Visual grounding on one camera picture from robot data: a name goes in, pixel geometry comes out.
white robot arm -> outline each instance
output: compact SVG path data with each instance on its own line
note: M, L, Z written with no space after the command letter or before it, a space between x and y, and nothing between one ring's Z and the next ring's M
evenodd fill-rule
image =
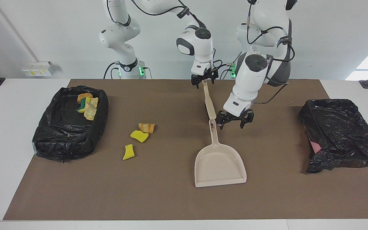
M103 0L106 15L113 25L108 26L99 33L101 43L117 52L119 56L120 77L124 79L143 79L144 62L140 61L134 53L134 48L125 42L140 33L139 23L127 13L124 0Z
M104 29L99 38L102 44L117 52L119 56L120 73L123 78L138 79L142 75L140 67L143 62L139 61L131 45L126 41L140 33L140 26L135 19L127 13L124 0L102 0L106 15L114 25ZM149 15L161 15L167 12L176 14L180 19L187 22L187 28L177 38L178 50L186 55L194 56L191 72L196 75L204 75L211 70L213 45L210 32L181 1L176 0L138 0L137 2L145 9L142 10L137 3L132 2L144 13Z
M212 67L213 41L206 26L200 22L187 6L178 7L177 0L140 0L140 5L153 14L171 12L187 23L186 29L176 40L178 50L185 55L194 56L191 72L204 75Z
M296 0L256 0L255 24L243 24L237 28L237 38L243 49L236 65L236 80L228 100L224 104L227 112L220 111L217 124L241 120L241 128L252 122L249 109L257 98L263 83L272 86L287 84L290 74L292 23L286 14ZM257 38L250 42L249 37Z

white wall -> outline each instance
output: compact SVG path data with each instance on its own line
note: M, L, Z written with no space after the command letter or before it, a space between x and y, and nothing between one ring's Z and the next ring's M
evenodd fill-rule
M189 79L193 59L175 47L184 22L171 13L144 15L126 1L142 28L128 43L153 77ZM245 22L247 1L184 2L211 30L216 58L231 62L241 50L235 28ZM0 0L0 7L38 59L57 66L55 78L101 78L117 60L98 40L98 33L111 25L101 0ZM288 14L296 50L291 78L345 79L368 55L368 1L301 0ZM25 52L0 23L0 76L23 77L22 61L29 61Z

white table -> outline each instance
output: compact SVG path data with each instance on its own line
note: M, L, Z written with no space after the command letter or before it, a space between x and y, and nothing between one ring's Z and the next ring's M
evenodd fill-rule
M7 79L0 86L0 229L368 229L368 219L205 221L2 221L34 155L35 128L69 80ZM352 100L368 123L368 90L356 81L322 80L330 98Z

wall socket panel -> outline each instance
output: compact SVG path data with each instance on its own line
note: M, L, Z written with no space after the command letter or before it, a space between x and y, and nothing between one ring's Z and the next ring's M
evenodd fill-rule
M38 61L24 66L22 72L27 77L52 77L55 69L50 61Z

green sponge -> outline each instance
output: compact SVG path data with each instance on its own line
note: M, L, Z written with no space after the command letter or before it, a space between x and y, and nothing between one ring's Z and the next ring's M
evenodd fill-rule
M90 97L84 97L84 98L82 98L82 100L80 101L80 108L79 109L76 109L76 111L78 111L80 113L84 113L85 112L86 102L90 102Z

